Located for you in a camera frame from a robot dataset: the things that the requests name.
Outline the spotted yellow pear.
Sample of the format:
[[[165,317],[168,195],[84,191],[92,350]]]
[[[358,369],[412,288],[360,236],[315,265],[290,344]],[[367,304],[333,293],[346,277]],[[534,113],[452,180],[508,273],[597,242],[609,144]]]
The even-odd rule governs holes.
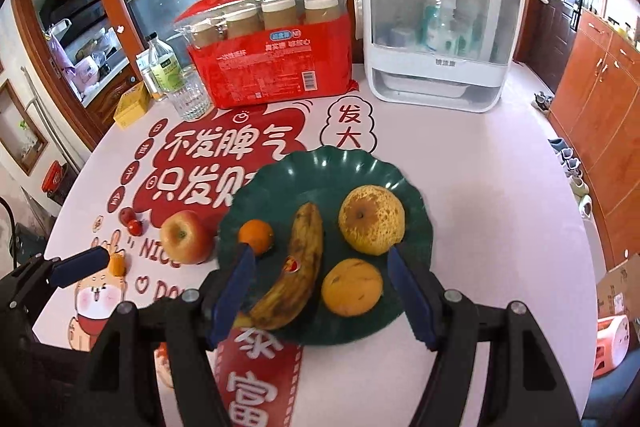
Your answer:
[[[338,227],[355,251],[381,256],[404,238],[405,208],[387,188],[360,185],[343,200],[338,212]]]

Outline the white sterilizer cabinet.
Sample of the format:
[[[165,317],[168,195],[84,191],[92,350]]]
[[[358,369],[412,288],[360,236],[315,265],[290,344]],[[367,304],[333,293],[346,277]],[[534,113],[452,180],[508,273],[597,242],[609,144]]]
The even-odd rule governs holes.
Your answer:
[[[364,70],[380,100],[481,114],[499,101],[524,0],[361,0]]]

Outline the large orange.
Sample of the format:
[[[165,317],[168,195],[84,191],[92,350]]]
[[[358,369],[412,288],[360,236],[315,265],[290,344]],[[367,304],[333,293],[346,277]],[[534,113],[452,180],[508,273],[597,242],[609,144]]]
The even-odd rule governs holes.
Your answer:
[[[359,317],[369,312],[383,295],[383,277],[374,265],[348,258],[324,278],[321,297],[326,307],[339,317]]]

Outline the wooden sideboard cabinet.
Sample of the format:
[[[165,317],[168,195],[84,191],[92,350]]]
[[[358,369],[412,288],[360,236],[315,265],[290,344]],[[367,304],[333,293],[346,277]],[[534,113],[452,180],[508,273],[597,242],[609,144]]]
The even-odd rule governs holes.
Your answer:
[[[639,251],[639,52],[585,10],[550,109],[582,162],[605,266]]]

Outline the red paper cup package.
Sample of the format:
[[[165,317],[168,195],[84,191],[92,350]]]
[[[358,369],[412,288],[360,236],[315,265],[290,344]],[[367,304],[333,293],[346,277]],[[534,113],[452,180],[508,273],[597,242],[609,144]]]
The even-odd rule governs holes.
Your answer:
[[[219,108],[355,87],[347,0],[201,0],[175,28]]]

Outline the clear drinking glass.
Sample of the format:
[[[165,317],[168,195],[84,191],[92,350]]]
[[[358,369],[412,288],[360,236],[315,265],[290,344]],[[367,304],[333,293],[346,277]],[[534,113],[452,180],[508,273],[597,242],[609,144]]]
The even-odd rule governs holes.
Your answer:
[[[213,102],[194,66],[184,68],[169,79],[166,94],[184,121],[194,121],[205,116]]]

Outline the red trash bin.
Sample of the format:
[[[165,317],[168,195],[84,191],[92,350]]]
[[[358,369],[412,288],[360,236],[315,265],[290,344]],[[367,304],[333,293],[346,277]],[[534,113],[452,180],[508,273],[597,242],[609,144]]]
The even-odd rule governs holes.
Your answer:
[[[66,165],[60,164],[57,160],[50,165],[41,183],[41,190],[44,193],[54,193],[64,180]]]

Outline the spotted brown banana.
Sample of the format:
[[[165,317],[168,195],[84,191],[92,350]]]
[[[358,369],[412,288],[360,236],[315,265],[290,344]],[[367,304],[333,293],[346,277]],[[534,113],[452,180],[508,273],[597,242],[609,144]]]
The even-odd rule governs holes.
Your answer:
[[[296,210],[288,242],[288,257],[280,277],[250,312],[240,312],[235,317],[233,326],[274,331],[294,321],[314,292],[322,251],[320,210],[313,202],[306,202]]]

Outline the green label bottle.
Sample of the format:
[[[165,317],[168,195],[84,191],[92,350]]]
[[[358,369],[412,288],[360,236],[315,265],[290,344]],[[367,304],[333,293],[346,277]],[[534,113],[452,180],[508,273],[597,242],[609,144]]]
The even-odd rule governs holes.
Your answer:
[[[175,93],[183,88],[182,68],[171,46],[164,43],[156,32],[146,37],[149,43],[149,66],[164,93]]]

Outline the small orange tangerine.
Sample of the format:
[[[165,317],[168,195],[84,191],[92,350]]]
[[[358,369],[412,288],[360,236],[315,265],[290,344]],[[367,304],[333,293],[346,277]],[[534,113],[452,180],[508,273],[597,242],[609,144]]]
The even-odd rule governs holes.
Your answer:
[[[246,221],[238,232],[238,242],[250,246],[256,257],[270,251],[273,241],[274,234],[271,225],[259,219]]]

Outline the red yellow apple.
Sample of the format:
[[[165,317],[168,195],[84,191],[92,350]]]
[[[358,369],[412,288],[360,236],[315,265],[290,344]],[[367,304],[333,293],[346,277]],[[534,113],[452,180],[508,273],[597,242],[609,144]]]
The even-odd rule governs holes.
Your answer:
[[[214,251],[214,234],[192,210],[168,217],[160,226],[160,243],[171,261],[199,265]]]

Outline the cherry tomato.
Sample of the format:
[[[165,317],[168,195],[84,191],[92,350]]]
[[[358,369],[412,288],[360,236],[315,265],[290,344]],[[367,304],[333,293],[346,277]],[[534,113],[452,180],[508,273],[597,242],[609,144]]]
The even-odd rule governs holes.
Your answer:
[[[128,222],[127,230],[132,236],[141,236],[143,234],[142,223],[137,220],[131,220]]]

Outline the dark red fruit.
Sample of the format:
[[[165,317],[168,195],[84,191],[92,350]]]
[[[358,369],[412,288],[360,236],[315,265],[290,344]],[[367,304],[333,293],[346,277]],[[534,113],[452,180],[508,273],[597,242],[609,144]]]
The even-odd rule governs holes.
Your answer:
[[[125,225],[125,227],[136,219],[137,215],[131,207],[124,207],[118,213],[118,220],[122,225]]]

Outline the green scalloped plate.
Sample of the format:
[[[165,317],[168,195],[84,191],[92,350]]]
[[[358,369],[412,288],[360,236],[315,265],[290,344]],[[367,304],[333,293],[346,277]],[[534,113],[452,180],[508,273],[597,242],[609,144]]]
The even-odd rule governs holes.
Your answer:
[[[241,311],[246,313],[276,283],[288,254],[295,211],[306,202],[319,208],[323,249],[314,293],[305,308],[288,325],[273,335],[303,346],[335,346],[366,338],[385,329],[402,313],[402,304],[387,275],[385,256],[357,253],[338,228],[338,210],[347,194],[360,185],[387,188],[405,209],[406,231],[400,248],[424,265],[431,263],[433,225],[419,190],[389,162],[358,150],[322,146],[308,152],[288,154],[274,164],[260,168],[254,179],[234,196],[229,211],[218,227],[217,259],[230,265],[238,246],[241,225],[250,219],[268,222],[274,232],[273,247],[256,260],[252,285]],[[334,265],[347,258],[360,258],[374,265],[383,277],[383,294],[378,303],[360,317],[339,317],[322,303],[320,287]]]

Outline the small yellow kumquat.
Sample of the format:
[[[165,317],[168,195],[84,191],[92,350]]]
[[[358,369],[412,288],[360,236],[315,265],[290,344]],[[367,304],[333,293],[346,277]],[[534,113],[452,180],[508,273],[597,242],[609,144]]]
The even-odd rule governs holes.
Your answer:
[[[123,254],[111,254],[107,269],[113,277],[124,277],[127,272],[126,257]]]

